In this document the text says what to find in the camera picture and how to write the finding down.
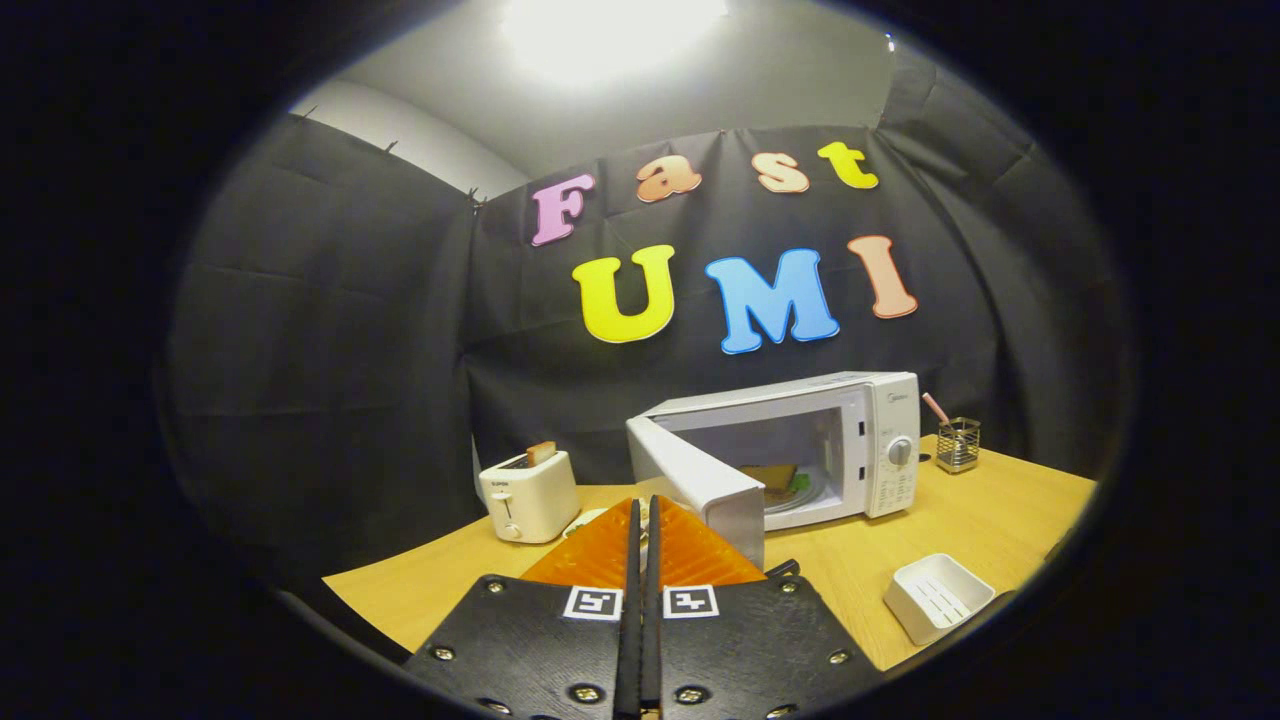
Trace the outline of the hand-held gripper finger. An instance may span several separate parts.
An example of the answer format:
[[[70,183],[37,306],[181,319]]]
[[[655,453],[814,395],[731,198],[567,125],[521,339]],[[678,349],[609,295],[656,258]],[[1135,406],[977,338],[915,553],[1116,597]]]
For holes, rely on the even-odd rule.
[[[765,573],[675,501],[649,501],[645,706],[663,719],[817,719],[884,674],[792,562]]]
[[[640,539],[628,498],[524,575],[480,577],[406,671],[477,717],[637,717]]]

